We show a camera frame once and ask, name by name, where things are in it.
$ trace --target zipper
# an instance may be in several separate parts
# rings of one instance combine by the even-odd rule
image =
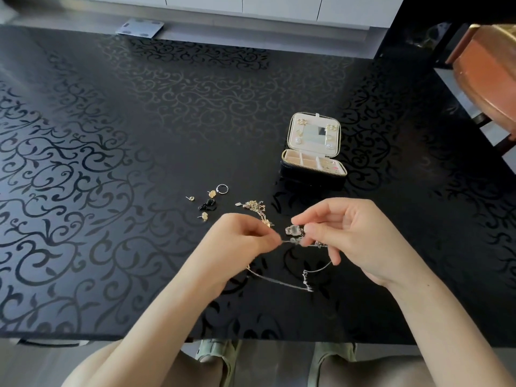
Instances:
[[[296,114],[306,114],[308,116],[316,116],[317,114],[313,113],[313,112],[306,112],[306,111],[300,111],[300,112],[296,112]],[[288,142],[288,136],[290,136],[290,133],[291,133],[291,130],[292,130],[292,125],[293,125],[293,118],[296,116],[296,114],[294,114],[291,118],[291,122],[290,122],[290,125],[288,126],[288,134],[287,134],[287,146],[294,150],[294,151],[298,151],[299,149],[296,149],[294,148],[293,146],[290,145],[290,143]],[[335,118],[332,118],[331,116],[322,116],[322,115],[319,115],[320,118],[326,118],[326,119],[329,119],[329,120],[333,120],[335,121],[336,123],[339,124],[339,126],[341,125],[341,123],[336,120]],[[337,157],[339,155],[339,153],[341,152],[341,137],[342,137],[342,132],[341,132],[341,128],[339,127],[339,150],[337,151],[337,153],[333,156],[326,156],[325,157],[329,157],[329,158],[333,158],[333,157]]]
[[[312,170],[312,171],[317,171],[317,172],[322,172],[323,174],[328,174],[328,175],[337,175],[337,176],[346,176],[348,174],[348,171],[346,170],[346,167],[344,167],[344,165],[339,162],[338,160],[336,160],[337,163],[339,163],[341,166],[342,166],[342,169],[344,170],[344,174],[335,174],[334,172],[329,172],[329,171],[324,171],[324,170],[320,170],[319,168],[312,168],[312,167],[305,167],[305,166],[302,166],[300,164],[296,164],[296,163],[293,163],[293,162],[289,162],[287,159],[285,159],[285,154],[287,152],[287,149],[285,149],[283,151],[283,153],[281,154],[281,160],[284,161],[285,163],[288,163],[288,164],[291,164],[293,166],[296,166],[296,167],[300,167],[300,168],[304,168],[306,170]]]

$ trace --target hand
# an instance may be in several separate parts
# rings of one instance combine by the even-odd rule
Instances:
[[[214,288],[216,297],[231,277],[259,254],[280,244],[280,235],[261,220],[247,214],[226,213],[204,235],[181,270],[207,288]]]
[[[341,250],[378,285],[401,283],[414,277],[415,269],[428,269],[373,201],[330,198],[293,217],[292,223],[305,224],[303,246],[314,240],[326,243],[334,265],[341,262]]]

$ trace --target left hand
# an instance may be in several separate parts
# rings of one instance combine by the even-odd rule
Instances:
[[[226,213],[204,235],[181,272],[214,289],[216,297],[231,277],[259,254],[270,252],[280,244],[280,235],[261,220],[247,214]]]

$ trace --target black jewelry case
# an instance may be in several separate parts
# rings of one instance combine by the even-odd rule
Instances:
[[[341,124],[318,113],[297,112],[281,154],[281,176],[310,186],[343,188],[347,171],[334,157],[341,149]]]

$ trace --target jewelry box lid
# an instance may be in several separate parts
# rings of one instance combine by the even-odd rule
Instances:
[[[341,124],[318,113],[296,112],[288,128],[287,146],[295,151],[335,157],[341,150]]]

